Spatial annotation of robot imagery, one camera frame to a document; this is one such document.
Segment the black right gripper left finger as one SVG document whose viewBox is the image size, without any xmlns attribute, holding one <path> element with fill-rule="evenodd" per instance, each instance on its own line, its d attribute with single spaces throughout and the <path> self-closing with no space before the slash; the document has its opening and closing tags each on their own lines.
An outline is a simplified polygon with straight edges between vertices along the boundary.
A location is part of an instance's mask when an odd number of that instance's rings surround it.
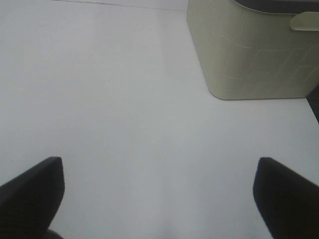
<svg viewBox="0 0 319 239">
<path fill-rule="evenodd" d="M 0 187 L 2 239 L 59 239 L 51 230 L 65 192 L 61 157 L 49 157 Z"/>
</svg>

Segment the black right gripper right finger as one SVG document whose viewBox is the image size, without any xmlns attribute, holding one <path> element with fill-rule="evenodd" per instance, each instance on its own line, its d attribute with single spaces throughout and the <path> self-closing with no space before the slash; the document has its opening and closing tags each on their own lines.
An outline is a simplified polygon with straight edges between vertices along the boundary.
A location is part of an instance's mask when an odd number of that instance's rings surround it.
<svg viewBox="0 0 319 239">
<path fill-rule="evenodd" d="M 272 238 L 319 237 L 319 187 L 302 175 L 270 157 L 262 157 L 253 197 Z"/>
</svg>

